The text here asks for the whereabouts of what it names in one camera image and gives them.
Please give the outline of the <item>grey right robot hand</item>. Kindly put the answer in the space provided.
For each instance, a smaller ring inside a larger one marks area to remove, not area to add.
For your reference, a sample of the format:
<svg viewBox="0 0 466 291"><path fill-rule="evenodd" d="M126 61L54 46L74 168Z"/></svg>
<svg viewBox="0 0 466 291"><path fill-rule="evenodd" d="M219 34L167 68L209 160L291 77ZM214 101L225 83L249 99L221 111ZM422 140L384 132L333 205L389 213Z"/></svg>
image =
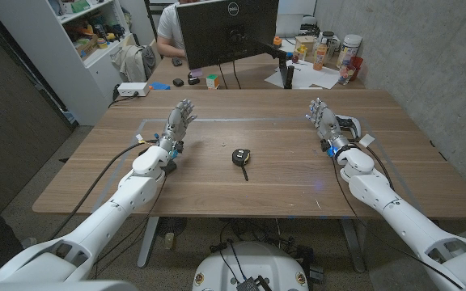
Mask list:
<svg viewBox="0 0 466 291"><path fill-rule="evenodd" d="M334 153L349 144L347 137L341 132L337 117L324 101L313 99L309 109L310 113L306 114L306 118L315 127L323 152L333 148L332 152Z"/></svg>

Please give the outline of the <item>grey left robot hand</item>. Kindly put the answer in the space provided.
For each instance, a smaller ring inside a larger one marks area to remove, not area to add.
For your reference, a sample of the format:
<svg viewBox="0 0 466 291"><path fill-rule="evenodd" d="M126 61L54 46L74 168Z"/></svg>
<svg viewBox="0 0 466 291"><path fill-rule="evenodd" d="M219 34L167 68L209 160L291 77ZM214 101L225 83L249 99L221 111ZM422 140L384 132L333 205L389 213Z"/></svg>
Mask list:
<svg viewBox="0 0 466 291"><path fill-rule="evenodd" d="M184 139L188 125L197 118L192 114L193 108L194 105L189 99L184 99L176 105L167 118L159 139L159 147L170 152L177 141Z"/></svg>

